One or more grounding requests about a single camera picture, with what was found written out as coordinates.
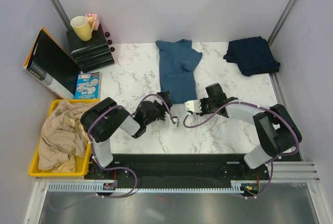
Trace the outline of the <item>teal blue t-shirt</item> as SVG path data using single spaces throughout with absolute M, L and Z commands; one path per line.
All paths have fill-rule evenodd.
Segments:
M 161 91 L 170 92 L 173 104 L 183 104 L 196 100 L 194 70 L 202 53 L 192 48 L 192 41 L 182 39 L 177 42 L 156 41 L 159 49 L 159 79 Z

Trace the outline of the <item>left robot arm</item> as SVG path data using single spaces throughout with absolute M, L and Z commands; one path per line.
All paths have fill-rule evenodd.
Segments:
M 173 103 L 169 95 L 170 92 L 165 91 L 145 96 L 134 113 L 108 97 L 82 115 L 80 123 L 91 142 L 96 173 L 101 178 L 108 179 L 114 173 L 110 138 L 116 130 L 121 129 L 137 139 L 156 121 L 164 121 L 170 128 L 179 127 L 179 118 L 171 113 Z

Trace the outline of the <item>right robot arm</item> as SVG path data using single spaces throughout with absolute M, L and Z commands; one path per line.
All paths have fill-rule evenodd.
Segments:
M 244 156 L 244 163 L 238 166 L 239 175 L 250 179 L 257 173 L 257 167 L 272 161 L 291 148 L 298 149 L 302 135 L 282 104 L 258 107 L 236 97 L 227 97 L 220 84 L 206 87 L 207 97 L 200 99 L 199 115 L 216 113 L 253 125 L 259 144 Z

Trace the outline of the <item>folded navy t-shirt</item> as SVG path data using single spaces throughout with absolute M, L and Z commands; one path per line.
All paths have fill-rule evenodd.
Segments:
M 237 64 L 241 74 L 247 77 L 275 73 L 280 69 L 267 41 L 260 36 L 229 42 L 223 59 Z

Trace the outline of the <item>blue picture booklet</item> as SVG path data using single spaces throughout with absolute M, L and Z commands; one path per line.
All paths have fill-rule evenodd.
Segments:
M 100 99 L 101 78 L 100 72 L 79 74 L 74 98 Z

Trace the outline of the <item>black stepped stand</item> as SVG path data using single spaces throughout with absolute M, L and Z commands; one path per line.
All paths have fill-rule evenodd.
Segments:
M 110 51 L 112 45 L 108 44 L 110 36 L 105 37 L 105 33 L 100 24 L 98 30 L 92 32 L 92 38 L 85 42 L 79 39 L 73 30 L 67 31 L 71 56 L 83 73 L 115 63 Z

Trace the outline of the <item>pink small box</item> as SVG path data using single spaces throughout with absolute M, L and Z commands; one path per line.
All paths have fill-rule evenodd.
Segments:
M 85 14 L 85 17 L 88 19 L 89 26 L 93 31 L 97 31 L 100 25 L 98 14 Z

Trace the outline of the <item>yellow plastic bin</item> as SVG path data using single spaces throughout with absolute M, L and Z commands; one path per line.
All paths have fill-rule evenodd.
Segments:
M 55 109 L 55 107 L 58 105 L 62 99 L 54 100 L 50 106 L 48 117 L 50 116 L 50 113 Z M 68 100 L 71 103 L 77 103 L 77 102 L 96 102 L 99 103 L 98 99 L 87 99 L 87 100 L 77 100 L 77 99 L 64 99 Z M 91 156 L 91 147 L 89 144 L 89 140 L 87 143 L 87 149 L 86 154 L 84 158 L 76 157 L 76 172 L 75 173 L 51 173 L 49 170 L 40 170 L 38 169 L 38 162 L 39 162 L 39 143 L 36 148 L 36 152 L 34 154 L 32 163 L 29 168 L 29 175 L 32 177 L 82 177 L 87 174 L 88 172 L 88 164 Z

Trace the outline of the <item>beige t-shirt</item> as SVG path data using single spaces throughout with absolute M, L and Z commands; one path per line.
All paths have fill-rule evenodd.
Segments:
M 88 137 L 80 119 L 96 102 L 60 100 L 42 126 L 38 169 L 75 173 L 75 158 L 84 158 Z

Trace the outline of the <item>yellow ceramic mug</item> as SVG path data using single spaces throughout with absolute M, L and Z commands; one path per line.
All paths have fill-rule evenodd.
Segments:
M 88 19 L 85 16 L 74 17 L 70 21 L 70 25 L 82 41 L 89 41 L 92 38 L 93 30 L 89 26 Z

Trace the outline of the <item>black orange cardboard box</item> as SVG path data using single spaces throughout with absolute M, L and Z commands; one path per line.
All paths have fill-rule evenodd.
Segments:
M 78 74 L 76 62 L 42 28 L 23 68 L 62 99 L 74 99 Z

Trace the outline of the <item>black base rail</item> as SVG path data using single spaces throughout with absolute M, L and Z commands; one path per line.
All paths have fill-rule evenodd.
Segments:
M 243 154 L 115 154 L 105 171 L 91 163 L 85 179 L 115 179 L 124 186 L 226 186 L 267 180 L 267 167 L 249 169 Z

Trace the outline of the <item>right aluminium frame post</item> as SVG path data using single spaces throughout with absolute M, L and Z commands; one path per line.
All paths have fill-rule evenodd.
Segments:
M 273 31 L 271 32 L 267 43 L 269 46 L 272 46 L 272 44 L 274 43 L 274 41 L 276 40 L 279 32 L 281 31 L 281 29 L 283 28 L 285 22 L 287 21 L 289 15 L 291 14 L 293 8 L 295 7 L 296 3 L 298 0 L 288 0 L 288 3 L 286 4 L 283 12 L 281 13 L 277 23 L 275 24 Z

